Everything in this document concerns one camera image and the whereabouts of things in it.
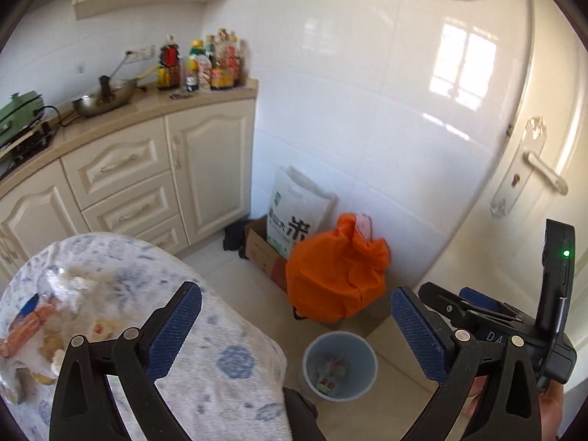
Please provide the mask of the right hand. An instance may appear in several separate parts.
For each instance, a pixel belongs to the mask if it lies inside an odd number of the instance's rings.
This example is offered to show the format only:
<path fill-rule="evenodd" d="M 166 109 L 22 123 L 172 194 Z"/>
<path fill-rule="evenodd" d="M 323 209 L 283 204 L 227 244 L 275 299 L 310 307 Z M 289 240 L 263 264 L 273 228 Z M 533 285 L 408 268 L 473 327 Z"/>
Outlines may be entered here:
<path fill-rule="evenodd" d="M 479 376 L 473 381 L 465 407 L 462 409 L 464 416 L 472 417 L 485 384 L 485 376 Z M 554 380 L 550 381 L 545 392 L 539 396 L 543 441 L 556 441 L 558 439 L 557 432 L 563 419 L 563 401 L 564 386 Z"/>

